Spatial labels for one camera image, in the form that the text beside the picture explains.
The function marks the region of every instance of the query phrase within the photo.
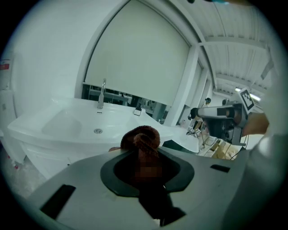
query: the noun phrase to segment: fluorescent light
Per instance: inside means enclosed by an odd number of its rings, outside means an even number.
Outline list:
[[[260,97],[257,97],[257,96],[255,96],[254,94],[250,94],[250,97],[252,97],[253,99],[255,99],[256,101],[260,101],[261,100],[261,98]]]
[[[240,88],[235,88],[235,91],[239,92],[241,89]],[[256,95],[254,94],[250,94],[250,97],[252,97],[253,99],[255,99],[256,101],[261,101],[261,98],[260,97],[257,97]]]

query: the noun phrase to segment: white sink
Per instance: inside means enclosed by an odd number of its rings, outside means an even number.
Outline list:
[[[126,132],[141,125],[157,129],[162,143],[172,139],[173,133],[145,110],[141,116],[133,112],[134,108],[127,106],[104,103],[103,109],[98,109],[94,101],[53,99],[47,108],[20,116],[8,128],[14,138],[24,143],[71,154],[108,151],[120,146]]]

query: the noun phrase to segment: white column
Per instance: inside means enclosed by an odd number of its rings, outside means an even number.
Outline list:
[[[204,87],[203,94],[202,94],[202,97],[200,99],[200,102],[199,102],[198,106],[196,106],[196,107],[201,107],[204,104],[205,98],[207,98],[211,86],[212,86],[212,82],[210,80],[207,80],[206,83],[205,83],[205,87]]]
[[[164,122],[166,126],[175,126],[181,115],[195,75],[198,55],[198,46],[192,46],[188,53],[185,69],[174,102]]]
[[[201,100],[201,97],[203,95],[203,91],[204,91],[204,88],[205,88],[205,83],[206,83],[207,77],[208,77],[208,70],[207,69],[202,69],[201,76],[200,76],[200,79],[199,79],[199,83],[198,83],[196,92],[194,94],[192,103],[190,105],[191,109],[198,107],[198,105],[200,103],[200,100]]]

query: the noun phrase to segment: faucet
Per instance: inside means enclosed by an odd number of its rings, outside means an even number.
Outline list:
[[[98,109],[103,109],[105,85],[106,85],[106,78],[103,79],[101,94],[99,95],[99,99],[98,99],[98,105],[97,105]]]

